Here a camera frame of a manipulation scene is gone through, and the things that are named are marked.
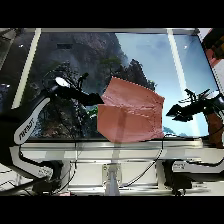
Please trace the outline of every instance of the display screen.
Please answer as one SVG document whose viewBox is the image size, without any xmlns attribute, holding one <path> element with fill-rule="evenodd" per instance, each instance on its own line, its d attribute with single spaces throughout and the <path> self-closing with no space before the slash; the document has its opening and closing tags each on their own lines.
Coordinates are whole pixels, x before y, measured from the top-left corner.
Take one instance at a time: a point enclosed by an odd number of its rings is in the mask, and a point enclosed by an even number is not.
<svg viewBox="0 0 224 224">
<path fill-rule="evenodd" d="M 181 74 L 188 89 L 196 94 L 218 89 L 198 36 L 174 35 L 171 40 L 168 34 L 44 32 L 38 41 L 22 104 L 40 93 L 47 72 L 69 61 L 74 79 L 89 73 L 83 82 L 83 91 L 102 95 L 112 76 L 134 82 L 165 98 L 164 133 L 207 135 L 208 125 L 202 113 L 187 123 L 166 116 L 174 104 L 183 100 L 183 83 L 175 57 L 181 64 Z M 97 131 L 97 106 L 83 107 L 75 100 L 62 99 L 55 103 L 61 118 L 54 105 L 47 105 L 31 138 L 71 139 L 71 133 L 76 138 L 104 138 Z"/>
</svg>

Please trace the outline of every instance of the white light strip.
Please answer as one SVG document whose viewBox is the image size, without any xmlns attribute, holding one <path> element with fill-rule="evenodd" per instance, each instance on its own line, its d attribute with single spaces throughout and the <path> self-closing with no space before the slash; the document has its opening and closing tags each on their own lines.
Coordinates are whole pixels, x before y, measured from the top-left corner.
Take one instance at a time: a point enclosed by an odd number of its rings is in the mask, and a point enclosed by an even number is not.
<svg viewBox="0 0 224 224">
<path fill-rule="evenodd" d="M 177 75 L 178 75 L 178 80 L 180 83 L 182 97 L 183 97 L 183 99 L 186 99 L 186 98 L 188 98 L 188 95 L 184 90 L 187 89 L 187 84 L 186 84 L 186 80 L 184 77 L 184 71 L 183 71 L 183 68 L 181 65 L 180 57 L 178 54 L 176 41 L 174 39 L 172 29 L 167 28 L 167 33 L 168 33 L 168 39 L 170 42 L 171 51 L 172 51 L 172 55 L 173 55 L 173 59 L 174 59 L 174 64 L 175 64 Z M 193 120 L 190 122 L 190 125 L 191 125 L 191 129 L 193 131 L 193 135 L 200 136 L 200 131 L 198 129 L 198 124 L 197 124 L 197 120 L 196 120 L 195 116 L 193 116 Z"/>
<path fill-rule="evenodd" d="M 12 104 L 12 108 L 19 107 L 19 105 L 21 103 L 23 92 L 24 92 L 24 89 L 25 89 L 25 86 L 26 86 L 26 82 L 27 82 L 27 79 L 28 79 L 28 75 L 29 75 L 29 72 L 30 72 L 30 68 L 31 68 L 31 65 L 32 65 L 32 62 L 33 62 L 33 58 L 34 58 L 34 55 L 35 55 L 35 52 L 36 52 L 36 48 L 37 48 L 37 44 L 38 44 L 38 40 L 40 38 L 40 35 L 41 35 L 41 28 L 36 28 L 35 35 L 33 37 L 33 40 L 32 40 L 31 46 L 30 46 L 30 51 L 29 51 L 29 54 L 27 56 L 24 68 L 23 68 L 23 72 L 22 72 L 21 79 L 20 79 L 20 82 L 19 82 L 19 86 L 18 86 L 18 89 L 17 89 L 17 92 L 16 92 L 16 96 L 15 96 L 13 104 Z"/>
</svg>

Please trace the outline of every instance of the pink fabric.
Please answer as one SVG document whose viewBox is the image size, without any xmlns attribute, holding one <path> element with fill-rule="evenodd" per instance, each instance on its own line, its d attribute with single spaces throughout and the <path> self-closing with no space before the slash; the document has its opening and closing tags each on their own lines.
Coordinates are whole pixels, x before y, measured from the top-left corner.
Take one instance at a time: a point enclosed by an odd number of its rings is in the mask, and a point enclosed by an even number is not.
<svg viewBox="0 0 224 224">
<path fill-rule="evenodd" d="M 162 138 L 164 98 L 137 84 L 112 77 L 98 105 L 97 129 L 111 142 Z"/>
</svg>

